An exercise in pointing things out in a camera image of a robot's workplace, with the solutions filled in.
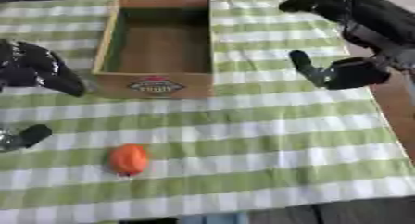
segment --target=box label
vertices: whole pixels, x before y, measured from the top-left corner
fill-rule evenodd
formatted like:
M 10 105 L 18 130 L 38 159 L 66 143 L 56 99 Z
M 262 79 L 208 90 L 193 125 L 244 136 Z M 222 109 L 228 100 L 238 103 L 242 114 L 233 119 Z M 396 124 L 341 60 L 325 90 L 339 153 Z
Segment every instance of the box label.
M 129 84 L 128 87 L 135 91 L 150 93 L 156 96 L 174 93 L 184 88 L 183 85 L 160 76 L 142 78 L 138 82 Z

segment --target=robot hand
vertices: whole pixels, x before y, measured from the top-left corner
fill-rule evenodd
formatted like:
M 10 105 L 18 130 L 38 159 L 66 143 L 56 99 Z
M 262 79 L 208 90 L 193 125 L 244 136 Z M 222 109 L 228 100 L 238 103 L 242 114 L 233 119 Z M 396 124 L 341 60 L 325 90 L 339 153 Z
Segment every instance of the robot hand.
M 54 52 L 20 41 L 0 40 L 0 90 L 43 86 L 73 96 L 85 92 L 80 78 Z

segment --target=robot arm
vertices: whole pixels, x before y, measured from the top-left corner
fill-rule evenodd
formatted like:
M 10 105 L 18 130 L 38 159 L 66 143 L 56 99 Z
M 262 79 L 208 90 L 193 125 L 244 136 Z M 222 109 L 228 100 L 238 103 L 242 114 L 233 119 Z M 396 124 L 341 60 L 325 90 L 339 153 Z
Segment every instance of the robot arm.
M 301 73 L 312 71 L 313 77 L 306 77 L 319 81 L 314 83 L 317 86 L 346 89 L 384 83 L 389 78 L 387 67 L 409 74 L 414 71 L 415 14 L 386 0 L 287 0 L 280 9 L 316 13 L 334 21 L 343 26 L 346 40 L 374 53 L 369 58 L 340 60 L 326 69 L 311 70 L 311 64 L 300 65 L 308 61 L 307 55 L 293 52 L 290 57 L 296 68 Z
M 78 76 L 50 50 L 19 41 L 0 40 L 0 91 L 3 87 L 43 86 L 73 96 L 85 88 Z

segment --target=tablecloth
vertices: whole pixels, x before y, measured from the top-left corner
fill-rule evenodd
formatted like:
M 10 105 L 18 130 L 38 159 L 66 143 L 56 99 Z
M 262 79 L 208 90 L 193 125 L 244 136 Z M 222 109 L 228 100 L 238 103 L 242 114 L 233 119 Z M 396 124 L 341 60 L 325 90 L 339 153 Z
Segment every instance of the tablecloth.
M 326 91 L 287 54 L 316 65 L 346 57 L 332 23 L 285 14 L 282 0 L 211 4 L 216 96 L 73 98 L 6 89 L 0 121 L 54 135 L 0 155 L 0 222 L 91 223 L 279 208 L 415 193 L 414 169 L 368 88 Z M 90 81 L 109 0 L 0 6 L 0 38 L 56 50 Z M 146 144 L 148 169 L 109 172 L 111 148 Z

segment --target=open cardboard box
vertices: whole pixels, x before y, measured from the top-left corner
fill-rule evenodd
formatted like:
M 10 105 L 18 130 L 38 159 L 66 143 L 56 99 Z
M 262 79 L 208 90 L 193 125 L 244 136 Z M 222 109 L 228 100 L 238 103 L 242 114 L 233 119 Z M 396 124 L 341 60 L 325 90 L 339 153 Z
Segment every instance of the open cardboard box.
M 209 0 L 115 0 L 94 63 L 113 98 L 212 94 Z

